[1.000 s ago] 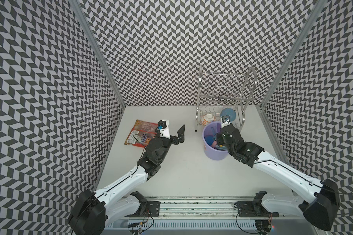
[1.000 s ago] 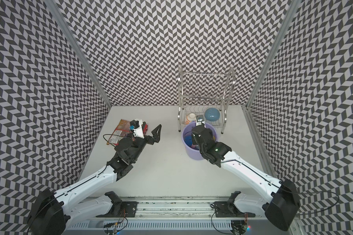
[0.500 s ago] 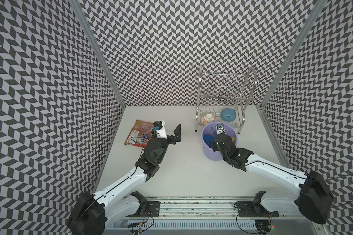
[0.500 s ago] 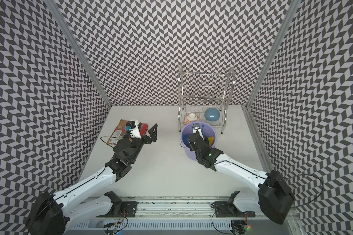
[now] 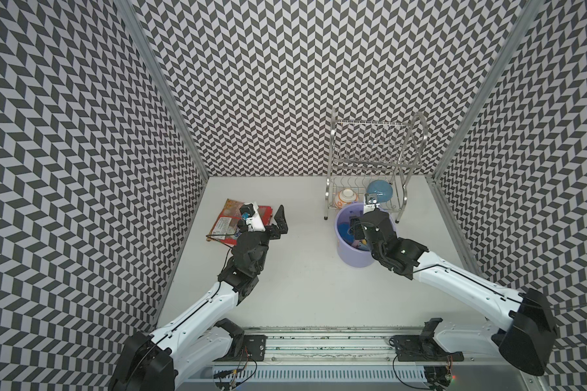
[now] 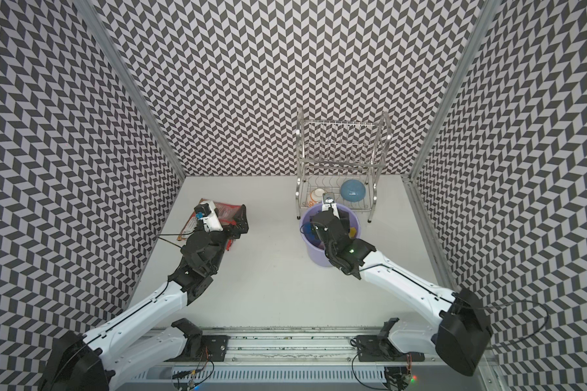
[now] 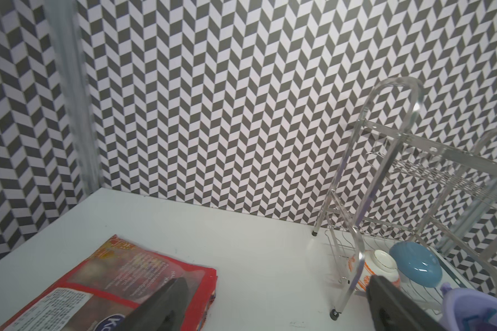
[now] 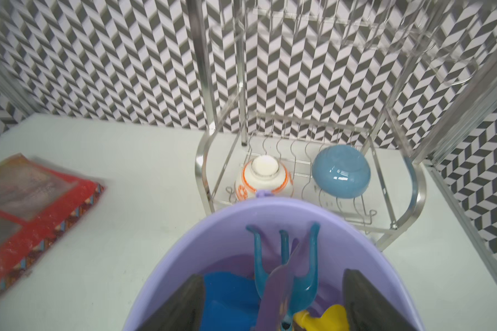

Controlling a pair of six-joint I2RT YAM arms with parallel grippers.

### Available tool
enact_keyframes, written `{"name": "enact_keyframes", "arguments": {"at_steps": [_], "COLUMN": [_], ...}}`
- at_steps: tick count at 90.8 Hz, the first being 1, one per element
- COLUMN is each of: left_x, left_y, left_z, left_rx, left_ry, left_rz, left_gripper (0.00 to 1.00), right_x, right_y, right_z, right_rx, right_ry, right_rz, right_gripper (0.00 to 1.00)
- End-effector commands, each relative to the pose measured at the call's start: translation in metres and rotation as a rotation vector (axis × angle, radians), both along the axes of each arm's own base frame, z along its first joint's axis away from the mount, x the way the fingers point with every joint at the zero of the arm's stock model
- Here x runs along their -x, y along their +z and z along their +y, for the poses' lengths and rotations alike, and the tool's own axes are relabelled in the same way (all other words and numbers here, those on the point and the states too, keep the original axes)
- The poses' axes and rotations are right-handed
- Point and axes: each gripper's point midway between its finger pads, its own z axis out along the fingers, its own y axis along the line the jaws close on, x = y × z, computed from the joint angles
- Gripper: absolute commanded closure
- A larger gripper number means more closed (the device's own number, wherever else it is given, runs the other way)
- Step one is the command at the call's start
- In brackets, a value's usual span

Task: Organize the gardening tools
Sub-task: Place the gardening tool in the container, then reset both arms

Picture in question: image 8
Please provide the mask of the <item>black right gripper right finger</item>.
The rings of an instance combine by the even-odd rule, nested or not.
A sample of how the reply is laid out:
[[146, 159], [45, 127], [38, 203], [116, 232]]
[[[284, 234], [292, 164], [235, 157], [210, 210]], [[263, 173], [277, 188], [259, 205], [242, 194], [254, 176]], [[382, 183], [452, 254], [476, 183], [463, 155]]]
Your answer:
[[350, 330], [416, 330], [360, 270], [345, 270], [342, 290]]

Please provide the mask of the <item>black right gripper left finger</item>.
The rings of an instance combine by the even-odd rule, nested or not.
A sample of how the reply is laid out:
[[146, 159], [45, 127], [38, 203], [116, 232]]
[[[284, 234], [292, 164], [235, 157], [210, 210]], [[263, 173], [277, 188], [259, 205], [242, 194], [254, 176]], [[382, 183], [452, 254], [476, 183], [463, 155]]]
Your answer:
[[201, 326], [206, 303], [204, 278], [189, 277], [138, 330], [194, 330]]

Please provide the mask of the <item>yellow plastic shovel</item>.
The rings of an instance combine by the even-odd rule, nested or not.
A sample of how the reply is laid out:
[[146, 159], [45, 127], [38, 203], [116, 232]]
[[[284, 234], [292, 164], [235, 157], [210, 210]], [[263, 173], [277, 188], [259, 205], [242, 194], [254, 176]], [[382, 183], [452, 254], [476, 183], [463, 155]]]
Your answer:
[[349, 331], [347, 312], [341, 305], [330, 306], [320, 317], [312, 316], [308, 310], [294, 314], [293, 330]]

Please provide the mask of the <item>blue plastic trowel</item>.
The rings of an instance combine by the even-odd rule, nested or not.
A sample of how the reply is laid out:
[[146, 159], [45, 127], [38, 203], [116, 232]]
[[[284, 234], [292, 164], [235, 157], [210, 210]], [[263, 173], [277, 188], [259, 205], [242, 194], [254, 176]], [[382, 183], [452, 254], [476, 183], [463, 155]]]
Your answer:
[[260, 296], [255, 281], [228, 272], [203, 276], [205, 304], [200, 330], [252, 330]]

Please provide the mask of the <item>purple plastic bucket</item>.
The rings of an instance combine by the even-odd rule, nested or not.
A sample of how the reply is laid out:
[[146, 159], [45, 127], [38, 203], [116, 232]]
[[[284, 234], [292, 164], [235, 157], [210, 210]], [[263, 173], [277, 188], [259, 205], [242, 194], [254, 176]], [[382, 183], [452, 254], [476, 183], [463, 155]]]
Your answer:
[[229, 272], [254, 274], [255, 227], [262, 237], [267, 272], [280, 265], [280, 231], [302, 238], [314, 223], [318, 236], [317, 299], [311, 310], [322, 314], [342, 303], [342, 278], [347, 269], [360, 270], [416, 329], [423, 323], [398, 273], [377, 247], [342, 217], [305, 201], [258, 197], [223, 208], [184, 234], [157, 264], [131, 308], [125, 330], [138, 329], [191, 275]]

